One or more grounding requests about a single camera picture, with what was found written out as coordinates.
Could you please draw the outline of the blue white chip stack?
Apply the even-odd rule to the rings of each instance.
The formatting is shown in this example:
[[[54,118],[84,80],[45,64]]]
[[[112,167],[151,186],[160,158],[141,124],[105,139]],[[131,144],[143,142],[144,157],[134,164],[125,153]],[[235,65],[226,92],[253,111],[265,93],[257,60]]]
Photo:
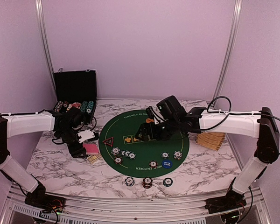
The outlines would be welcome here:
[[[127,177],[125,179],[125,184],[126,186],[130,187],[130,186],[133,186],[134,185],[134,179],[132,177]]]

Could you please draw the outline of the aluminium frame post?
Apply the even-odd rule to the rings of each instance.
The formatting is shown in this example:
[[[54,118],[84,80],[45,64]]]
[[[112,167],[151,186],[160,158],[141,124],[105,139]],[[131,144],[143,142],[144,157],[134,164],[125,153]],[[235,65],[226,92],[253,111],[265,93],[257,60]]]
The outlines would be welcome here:
[[[53,63],[52,63],[50,50],[49,50],[49,42],[48,42],[48,38],[47,38],[42,0],[35,0],[35,7],[36,7],[37,20],[38,20],[38,24],[39,24],[40,36],[41,36],[41,41],[42,41],[42,47],[44,50],[47,67],[48,67],[50,73],[53,74],[54,69],[53,69]]]
[[[230,34],[227,42],[227,47],[224,55],[224,60],[222,63],[222,67],[220,70],[219,78],[217,81],[217,85],[213,94],[213,98],[216,98],[220,95],[224,81],[227,77],[228,67],[231,60],[231,55],[233,52],[233,49],[235,47],[236,38],[238,35],[238,28],[239,28],[239,22],[240,22],[240,16],[241,16],[241,10],[242,10],[242,0],[236,0],[234,4],[233,9],[233,15],[231,20],[231,29]]]

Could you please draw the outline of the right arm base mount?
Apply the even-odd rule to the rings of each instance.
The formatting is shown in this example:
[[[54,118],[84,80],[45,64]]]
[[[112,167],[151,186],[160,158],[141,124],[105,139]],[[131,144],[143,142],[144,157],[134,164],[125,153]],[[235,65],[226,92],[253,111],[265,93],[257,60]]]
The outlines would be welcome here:
[[[205,209],[210,214],[237,209],[247,205],[243,197],[236,198],[235,196],[221,196],[205,200]]]

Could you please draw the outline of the teal chip row in case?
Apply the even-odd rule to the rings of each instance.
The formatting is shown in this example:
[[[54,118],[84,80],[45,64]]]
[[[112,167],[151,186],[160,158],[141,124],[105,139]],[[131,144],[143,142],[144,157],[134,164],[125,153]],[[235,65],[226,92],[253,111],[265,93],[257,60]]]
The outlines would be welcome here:
[[[86,107],[86,112],[87,113],[91,113],[94,107],[94,102],[93,101],[89,101]]]

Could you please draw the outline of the orange big blind button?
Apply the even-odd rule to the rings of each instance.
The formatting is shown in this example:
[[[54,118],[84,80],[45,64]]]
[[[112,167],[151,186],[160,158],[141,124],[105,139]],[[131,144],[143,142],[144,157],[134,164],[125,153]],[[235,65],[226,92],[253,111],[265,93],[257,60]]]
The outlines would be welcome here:
[[[147,118],[147,119],[146,119],[146,123],[153,123],[153,122],[154,122],[153,119],[150,119],[150,118]]]

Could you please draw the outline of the red backed card deck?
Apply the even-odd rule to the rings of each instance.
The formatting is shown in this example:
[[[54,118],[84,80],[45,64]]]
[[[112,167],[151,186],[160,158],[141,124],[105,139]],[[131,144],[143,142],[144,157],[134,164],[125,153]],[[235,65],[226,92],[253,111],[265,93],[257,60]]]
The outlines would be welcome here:
[[[83,147],[86,150],[86,155],[99,155],[98,146],[94,143],[84,143]]]

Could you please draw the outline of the brown black chip stack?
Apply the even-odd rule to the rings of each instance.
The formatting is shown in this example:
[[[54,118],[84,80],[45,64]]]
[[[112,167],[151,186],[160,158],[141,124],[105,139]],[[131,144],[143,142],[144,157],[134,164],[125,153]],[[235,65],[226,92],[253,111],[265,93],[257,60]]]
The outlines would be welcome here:
[[[152,179],[150,177],[145,177],[142,181],[142,186],[146,189],[151,188],[153,185]]]

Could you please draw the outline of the green chip row in case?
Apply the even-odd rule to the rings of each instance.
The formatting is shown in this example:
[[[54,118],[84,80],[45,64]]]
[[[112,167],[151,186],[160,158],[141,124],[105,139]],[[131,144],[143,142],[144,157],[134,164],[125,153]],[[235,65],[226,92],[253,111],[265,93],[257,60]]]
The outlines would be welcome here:
[[[88,102],[87,102],[87,101],[83,101],[83,102],[82,102],[81,107],[80,107],[80,111],[81,111],[82,113],[85,113],[85,112],[86,112],[87,105],[88,105]]]

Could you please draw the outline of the black red triangle dealer button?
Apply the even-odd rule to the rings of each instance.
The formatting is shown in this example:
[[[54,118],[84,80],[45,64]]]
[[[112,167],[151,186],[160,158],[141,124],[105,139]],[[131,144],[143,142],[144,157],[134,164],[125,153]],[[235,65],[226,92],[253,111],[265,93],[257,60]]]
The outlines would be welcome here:
[[[113,141],[114,141],[114,138],[110,137],[108,139],[103,140],[102,142],[103,142],[104,145],[112,147],[113,146]]]

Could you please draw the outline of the right aluminium frame post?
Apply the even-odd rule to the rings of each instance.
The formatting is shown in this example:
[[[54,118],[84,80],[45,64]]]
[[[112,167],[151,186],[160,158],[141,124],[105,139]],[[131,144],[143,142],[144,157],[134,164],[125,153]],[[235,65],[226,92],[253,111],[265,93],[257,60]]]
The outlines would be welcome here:
[[[239,28],[239,22],[240,22],[240,16],[241,16],[241,10],[242,10],[242,0],[236,0],[234,4],[233,9],[233,15],[231,20],[231,29],[230,34],[227,42],[227,47],[224,55],[224,60],[222,63],[222,67],[220,70],[219,78],[217,81],[217,85],[213,94],[213,98],[216,98],[220,95],[224,81],[227,77],[228,67],[231,60],[231,55],[233,52],[233,49],[235,47],[236,38],[238,35],[238,28]]]

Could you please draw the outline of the blue small blind button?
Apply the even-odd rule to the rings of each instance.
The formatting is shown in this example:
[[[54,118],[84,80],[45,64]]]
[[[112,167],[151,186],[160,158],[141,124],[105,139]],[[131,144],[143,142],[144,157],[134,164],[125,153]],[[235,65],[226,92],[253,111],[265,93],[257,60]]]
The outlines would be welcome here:
[[[163,160],[161,164],[164,168],[167,168],[167,169],[169,169],[173,166],[173,163],[171,160]]]

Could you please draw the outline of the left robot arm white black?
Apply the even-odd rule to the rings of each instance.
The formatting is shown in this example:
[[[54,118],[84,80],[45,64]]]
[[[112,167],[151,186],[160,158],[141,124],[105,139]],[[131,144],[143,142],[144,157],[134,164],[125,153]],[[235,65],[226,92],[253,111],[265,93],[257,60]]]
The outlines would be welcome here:
[[[41,134],[52,131],[55,144],[66,144],[73,158],[84,158],[86,150],[77,129],[83,119],[77,108],[66,113],[0,113],[0,172],[25,190],[26,198],[40,208],[48,206],[50,200],[45,186],[26,170],[32,152]]]

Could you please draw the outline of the front aluminium rail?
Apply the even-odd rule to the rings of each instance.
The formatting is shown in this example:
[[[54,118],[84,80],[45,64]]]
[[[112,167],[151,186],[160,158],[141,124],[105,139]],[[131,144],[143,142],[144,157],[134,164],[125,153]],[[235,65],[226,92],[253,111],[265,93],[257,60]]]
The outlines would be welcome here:
[[[205,208],[208,198],[223,196],[217,190],[190,196],[163,198],[96,198],[67,196],[60,224],[223,224],[221,216],[230,211],[210,214]],[[13,185],[0,216],[0,224],[33,223],[34,218],[46,224],[55,222],[54,214],[42,214],[41,209],[24,203],[24,195]]]

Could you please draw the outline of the teal chips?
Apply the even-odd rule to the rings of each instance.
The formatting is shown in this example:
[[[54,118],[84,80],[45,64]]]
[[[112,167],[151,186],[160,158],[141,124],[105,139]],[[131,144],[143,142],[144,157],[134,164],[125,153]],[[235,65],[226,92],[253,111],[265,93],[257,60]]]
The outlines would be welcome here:
[[[121,151],[121,155],[126,157],[126,158],[129,158],[131,160],[136,158],[136,154],[134,152],[129,151],[129,150]]]

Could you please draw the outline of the teal black chip stack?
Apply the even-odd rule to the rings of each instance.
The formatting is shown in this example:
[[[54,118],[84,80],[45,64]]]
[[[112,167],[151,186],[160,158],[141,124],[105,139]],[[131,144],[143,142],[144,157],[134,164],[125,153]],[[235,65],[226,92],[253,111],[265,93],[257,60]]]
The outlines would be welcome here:
[[[164,185],[165,187],[170,187],[172,184],[173,184],[173,180],[172,180],[171,178],[165,178],[165,179],[163,180],[163,185]]]

